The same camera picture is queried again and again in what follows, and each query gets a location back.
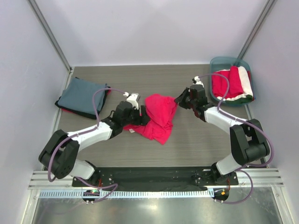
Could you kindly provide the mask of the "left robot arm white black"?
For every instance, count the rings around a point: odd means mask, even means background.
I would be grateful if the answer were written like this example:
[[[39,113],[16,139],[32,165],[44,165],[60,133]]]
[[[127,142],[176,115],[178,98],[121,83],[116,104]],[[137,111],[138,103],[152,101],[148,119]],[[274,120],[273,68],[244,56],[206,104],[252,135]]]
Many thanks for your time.
[[[89,186],[95,186],[100,179],[96,167],[77,159],[78,153],[97,142],[114,138],[127,125],[145,126],[149,121],[144,105],[138,109],[131,103],[122,101],[111,111],[110,116],[94,126],[70,133],[61,129],[55,131],[38,160],[57,179],[70,175],[83,179]]]

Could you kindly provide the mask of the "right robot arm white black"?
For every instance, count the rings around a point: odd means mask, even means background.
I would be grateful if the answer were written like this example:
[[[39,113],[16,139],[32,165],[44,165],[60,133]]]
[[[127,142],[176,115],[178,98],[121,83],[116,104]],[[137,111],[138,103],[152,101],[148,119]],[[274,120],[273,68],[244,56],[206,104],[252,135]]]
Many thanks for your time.
[[[270,154],[260,122],[241,119],[209,103],[203,85],[185,88],[174,102],[184,109],[193,110],[197,118],[229,134],[231,153],[211,166],[213,183],[224,183],[234,171]]]

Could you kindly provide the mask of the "pink-red t shirt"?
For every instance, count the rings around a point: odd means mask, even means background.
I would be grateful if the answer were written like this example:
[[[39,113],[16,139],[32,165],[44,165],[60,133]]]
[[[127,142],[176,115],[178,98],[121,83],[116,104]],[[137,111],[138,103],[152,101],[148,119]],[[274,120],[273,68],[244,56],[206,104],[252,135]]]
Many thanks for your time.
[[[146,113],[150,121],[145,126],[127,125],[124,130],[136,132],[149,140],[156,140],[164,145],[169,139],[178,105],[175,98],[152,94],[145,99]]]

